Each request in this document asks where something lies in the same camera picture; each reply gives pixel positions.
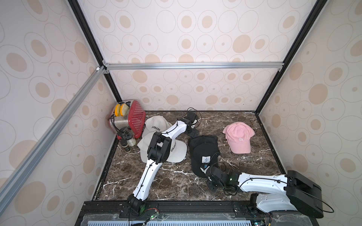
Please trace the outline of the black cap with white label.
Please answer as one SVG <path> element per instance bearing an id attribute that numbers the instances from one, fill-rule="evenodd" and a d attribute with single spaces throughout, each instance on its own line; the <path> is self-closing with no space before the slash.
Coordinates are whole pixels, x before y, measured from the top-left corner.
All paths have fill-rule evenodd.
<path id="1" fill-rule="evenodd" d="M 191 158 L 191 168 L 192 168 L 193 173 L 200 178 L 206 178 L 206 170 L 210 166 L 217 166 L 218 157 L 220 155 L 221 155 L 221 152 L 214 154 L 212 157 L 202 156 L 201 160 L 190 157 Z"/>

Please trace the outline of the pink LA cap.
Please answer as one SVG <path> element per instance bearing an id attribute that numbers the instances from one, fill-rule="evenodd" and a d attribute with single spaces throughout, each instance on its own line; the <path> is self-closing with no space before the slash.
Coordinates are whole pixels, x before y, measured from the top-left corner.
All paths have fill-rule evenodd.
<path id="1" fill-rule="evenodd" d="M 255 135 L 254 130 L 243 122 L 235 122 L 223 129 L 223 134 L 230 150 L 235 154 L 251 153 L 250 140 Z"/>

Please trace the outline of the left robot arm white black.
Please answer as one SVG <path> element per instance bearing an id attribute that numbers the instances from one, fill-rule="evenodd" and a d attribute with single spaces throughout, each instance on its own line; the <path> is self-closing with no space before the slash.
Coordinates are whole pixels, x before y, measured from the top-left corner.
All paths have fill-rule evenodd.
<path id="1" fill-rule="evenodd" d="M 176 138 L 184 133 L 189 137 L 198 135 L 198 130 L 195 128 L 198 119 L 196 112 L 188 111 L 177 118 L 173 125 L 158 116 L 146 121 L 147 134 L 143 135 L 138 143 L 143 159 L 146 160 L 146 167 L 135 190 L 127 198 L 130 210 L 138 216 L 145 212 L 150 187 L 162 164 L 179 163 L 184 160 L 187 145 Z"/>

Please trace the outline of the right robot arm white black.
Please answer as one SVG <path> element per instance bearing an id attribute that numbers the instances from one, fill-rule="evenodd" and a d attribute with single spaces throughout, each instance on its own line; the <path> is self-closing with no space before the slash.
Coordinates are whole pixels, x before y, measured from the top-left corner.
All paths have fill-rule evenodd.
<path id="1" fill-rule="evenodd" d="M 324 217 L 321 187 L 297 171 L 279 176 L 227 174 L 207 165 L 201 171 L 213 191 L 221 188 L 227 195 L 251 192 L 250 205 L 261 212 L 298 211 L 310 218 Z"/>

